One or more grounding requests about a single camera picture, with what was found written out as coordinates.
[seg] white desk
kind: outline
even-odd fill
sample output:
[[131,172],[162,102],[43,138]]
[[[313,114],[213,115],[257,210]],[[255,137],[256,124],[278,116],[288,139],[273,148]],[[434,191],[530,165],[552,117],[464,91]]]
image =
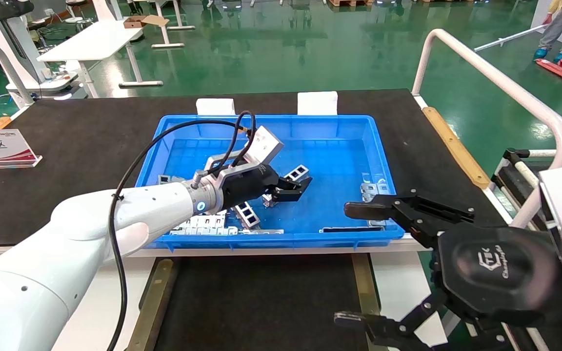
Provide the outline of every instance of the white desk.
[[[158,11],[158,16],[163,17],[162,16],[162,6],[168,2],[168,0],[134,0],[137,2],[141,2],[141,1],[146,1],[146,2],[154,2],[156,4],[156,10]],[[170,40],[168,39],[168,30],[173,30],[173,31],[185,31],[185,30],[189,30],[189,29],[194,29],[194,26],[184,26],[183,23],[181,22],[181,13],[179,13],[179,4],[177,3],[177,0],[172,0],[172,4],[175,7],[175,14],[177,15],[177,26],[163,26],[160,27],[160,29],[162,29],[162,37],[164,39],[164,43],[163,44],[152,44],[151,47],[153,49],[161,49],[161,48],[167,48],[167,47],[184,47],[185,45],[183,44],[183,42],[170,42]]]
[[94,82],[85,66],[85,61],[97,61],[109,58],[116,53],[121,47],[127,47],[127,55],[134,75],[135,82],[123,82],[119,86],[123,87],[139,87],[139,86],[161,86],[161,80],[142,80],[136,56],[131,48],[129,41],[138,33],[142,32],[142,28],[123,27],[123,20],[103,20],[96,22],[92,26],[87,27],[73,38],[63,42],[62,44],[49,50],[47,53],[38,56],[37,60],[41,62],[67,61],[77,60],[80,62],[82,75],[86,86],[93,98],[98,98]]

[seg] black cable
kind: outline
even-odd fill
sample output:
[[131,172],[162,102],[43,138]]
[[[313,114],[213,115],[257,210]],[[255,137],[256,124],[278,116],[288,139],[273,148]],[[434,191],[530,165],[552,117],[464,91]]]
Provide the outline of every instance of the black cable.
[[241,122],[241,119],[244,117],[245,114],[250,114],[250,112],[249,111],[243,111],[238,116],[238,119],[236,120],[236,128],[234,129],[234,135],[231,137],[231,143],[229,144],[229,148],[227,149],[227,152],[225,153],[225,156],[222,157],[222,160],[220,161],[220,163],[218,163],[218,166],[212,167],[212,168],[209,169],[209,174],[212,174],[212,173],[218,171],[219,169],[221,169],[225,165],[225,162],[227,162],[227,160],[229,158],[229,155],[234,150],[234,146],[236,145],[236,140],[238,138],[238,129],[240,128],[240,122]]
[[134,169],[138,166],[138,163],[140,163],[140,161],[144,158],[144,156],[151,149],[151,147],[153,147],[159,140],[162,140],[162,138],[166,136],[168,133],[172,131],[176,131],[177,129],[183,127],[194,126],[196,124],[222,124],[230,127],[238,126],[236,128],[240,128],[240,126],[237,123],[227,122],[226,120],[201,119],[201,120],[191,120],[190,122],[184,122],[176,126],[172,126],[169,129],[166,129],[160,135],[153,138],[153,140],[149,144],[147,144],[145,149],[142,150],[142,152],[138,155],[138,157],[136,157],[136,160],[134,160],[134,163],[132,163],[131,166],[129,166],[129,169],[127,169],[127,172],[125,172],[125,175],[123,175],[123,178],[121,178],[119,182],[119,186],[116,188],[115,193],[112,195],[113,199],[112,199],[112,204],[110,205],[110,214],[107,221],[107,225],[108,225],[108,234],[110,237],[110,241],[112,242],[112,250],[114,251],[114,260],[116,262],[116,269],[119,273],[120,314],[119,314],[118,322],[116,323],[116,329],[114,331],[114,335],[112,335],[112,340],[110,341],[110,344],[107,347],[108,351],[114,351],[114,348],[116,347],[116,342],[118,341],[120,332],[122,331],[123,328],[123,322],[125,322],[125,312],[127,311],[127,283],[125,282],[125,268],[123,268],[123,261],[122,261],[122,257],[120,256],[118,242],[116,242],[116,228],[114,225],[114,216],[116,215],[116,203],[118,202],[118,200],[123,200],[124,198],[123,196],[120,195],[120,192],[125,187],[125,183],[133,173]]
[[250,114],[250,130],[252,135],[250,136],[250,138],[248,138],[248,143],[246,143],[244,149],[242,149],[242,151],[240,151],[238,156],[234,159],[234,162],[231,164],[231,167],[236,167],[238,165],[238,162],[240,162],[240,160],[244,158],[244,155],[246,154],[248,149],[250,149],[251,144],[253,144],[253,139],[255,137],[255,129],[256,129],[255,114],[251,113],[250,111],[244,111],[243,113]]

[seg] black work surface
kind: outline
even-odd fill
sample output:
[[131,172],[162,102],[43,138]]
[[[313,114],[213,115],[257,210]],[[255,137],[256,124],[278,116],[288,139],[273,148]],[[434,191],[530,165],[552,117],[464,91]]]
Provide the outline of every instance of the black work surface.
[[[234,98],[236,111],[297,113],[296,93],[225,97]],[[29,107],[9,128],[20,129],[44,159],[35,169],[0,169],[0,246],[18,244],[35,233],[66,198],[114,189],[151,140],[160,118],[195,114],[197,98],[40,100]],[[503,223],[408,90],[341,91],[338,107],[339,114],[374,117],[397,191],[431,191],[474,207],[478,224]],[[135,180],[131,177],[129,186]]]
[[189,257],[154,350],[367,351],[333,322],[360,310],[350,255]]

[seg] blue crate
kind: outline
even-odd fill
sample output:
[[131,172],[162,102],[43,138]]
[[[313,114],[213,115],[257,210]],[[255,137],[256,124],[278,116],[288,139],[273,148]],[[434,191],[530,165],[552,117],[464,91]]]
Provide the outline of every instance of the blue crate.
[[[156,136],[166,129],[189,120],[236,117],[164,116]],[[245,118],[243,125],[250,121]],[[347,218],[343,206],[361,201],[362,182],[384,186],[395,194],[392,175],[381,145],[377,126],[370,116],[289,116],[258,115],[257,124],[265,126],[285,144],[272,166],[284,176],[299,164],[309,169],[313,180],[298,202],[281,202],[270,209],[261,198],[249,201],[261,220],[262,229],[284,229],[284,234],[258,235],[163,235],[151,248],[297,248],[385,246],[404,234],[393,221],[384,231],[363,233],[319,233],[323,227],[366,226],[365,220]],[[158,175],[192,178],[207,158],[224,154],[232,135],[228,126],[205,124],[185,127],[165,136],[147,154],[137,187],[158,183]],[[236,149],[246,143],[239,134]],[[227,225],[241,227],[237,218]]]

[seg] green floor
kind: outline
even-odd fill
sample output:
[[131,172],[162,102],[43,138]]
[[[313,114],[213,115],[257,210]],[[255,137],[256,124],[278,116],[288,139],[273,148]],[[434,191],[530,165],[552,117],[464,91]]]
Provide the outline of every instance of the green floor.
[[[350,11],[319,0],[286,0],[283,7],[276,0],[258,0],[253,8],[243,3],[229,12],[220,0],[212,9],[189,1],[183,0],[182,15],[196,30],[169,32],[172,42],[185,43],[184,49],[151,49],[162,42],[154,26],[146,26],[146,39],[134,44],[143,78],[161,79],[164,85],[119,89],[119,82],[133,76],[122,49],[91,71],[100,96],[410,89],[431,29],[444,28],[475,47],[528,29],[537,6],[535,1],[519,1],[514,7],[515,0],[375,0],[371,9]],[[149,5],[142,5],[148,12]],[[128,14],[126,4],[121,6]],[[175,22],[173,9],[164,11]],[[562,80],[531,62],[539,37],[531,34],[480,55],[562,114]],[[0,72],[0,94],[4,85]],[[547,127],[443,44],[433,49],[421,94],[489,173],[506,147],[554,146]],[[4,109],[14,111],[2,105],[0,114],[8,113]]]

